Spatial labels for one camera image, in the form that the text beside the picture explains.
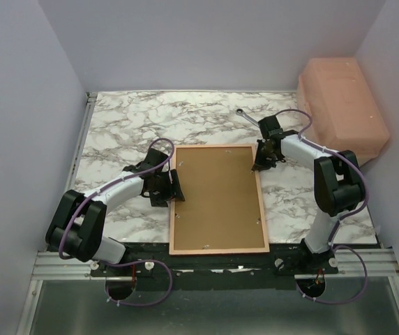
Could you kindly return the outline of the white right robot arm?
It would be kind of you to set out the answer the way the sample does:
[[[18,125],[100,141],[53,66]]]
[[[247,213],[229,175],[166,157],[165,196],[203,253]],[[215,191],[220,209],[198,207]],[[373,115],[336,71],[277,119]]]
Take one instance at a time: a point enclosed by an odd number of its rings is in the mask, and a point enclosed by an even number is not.
[[[258,121],[262,139],[257,141],[253,171],[275,168],[291,158],[313,171],[317,214],[304,244],[308,250],[297,256],[299,269],[307,274],[322,266],[340,221],[366,204],[368,192],[353,151],[334,151],[306,139],[302,133],[284,131],[275,115]]]

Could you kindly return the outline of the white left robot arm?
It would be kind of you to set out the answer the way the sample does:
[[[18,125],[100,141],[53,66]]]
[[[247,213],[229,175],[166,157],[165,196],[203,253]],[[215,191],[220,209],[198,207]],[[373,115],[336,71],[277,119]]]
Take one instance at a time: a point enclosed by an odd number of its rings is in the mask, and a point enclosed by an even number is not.
[[[137,165],[96,190],[66,191],[45,235],[46,243],[63,256],[81,262],[98,260],[117,276],[130,270],[131,259],[124,244],[103,234],[106,216],[136,197],[147,198],[152,207],[167,207],[172,200],[184,201],[175,169],[164,171],[171,156],[150,148]]]

